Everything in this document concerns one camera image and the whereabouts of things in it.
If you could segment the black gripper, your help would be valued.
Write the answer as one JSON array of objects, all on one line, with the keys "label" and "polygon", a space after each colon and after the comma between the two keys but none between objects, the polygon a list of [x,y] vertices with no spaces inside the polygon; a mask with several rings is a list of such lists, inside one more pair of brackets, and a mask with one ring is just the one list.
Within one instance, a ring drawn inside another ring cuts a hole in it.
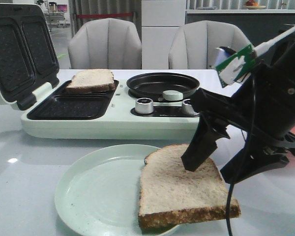
[{"label": "black gripper", "polygon": [[247,131],[251,139],[249,150],[240,150],[220,170],[226,183],[284,168],[287,151],[295,155],[295,42],[273,65],[259,63],[232,96],[201,88],[191,105],[200,120],[181,156],[186,170],[196,171],[217,149],[218,139],[230,138],[228,125]]}]

